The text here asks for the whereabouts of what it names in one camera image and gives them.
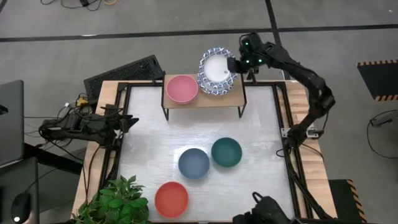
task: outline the blue and white plate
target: blue and white plate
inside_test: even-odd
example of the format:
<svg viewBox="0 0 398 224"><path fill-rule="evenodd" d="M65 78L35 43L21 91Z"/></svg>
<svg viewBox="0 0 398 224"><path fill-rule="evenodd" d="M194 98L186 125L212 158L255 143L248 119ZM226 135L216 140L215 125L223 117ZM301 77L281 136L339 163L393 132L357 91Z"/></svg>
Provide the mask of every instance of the blue and white plate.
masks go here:
<svg viewBox="0 0 398 224"><path fill-rule="evenodd" d="M237 73L228 70L227 58L234 55L223 47L213 47L207 50L201 60L198 73L198 85L208 94L224 95L229 92Z"/></svg>

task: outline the potted plant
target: potted plant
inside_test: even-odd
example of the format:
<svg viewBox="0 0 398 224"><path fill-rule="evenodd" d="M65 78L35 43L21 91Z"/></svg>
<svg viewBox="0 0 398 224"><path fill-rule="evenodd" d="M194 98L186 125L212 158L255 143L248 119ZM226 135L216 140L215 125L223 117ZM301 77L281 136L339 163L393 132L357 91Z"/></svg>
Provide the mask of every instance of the potted plant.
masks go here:
<svg viewBox="0 0 398 224"><path fill-rule="evenodd" d="M148 224L148 199L141 197L144 186L136 185L136 176L110 180L109 187L100 190L93 200L85 202L72 214L81 224Z"/></svg>

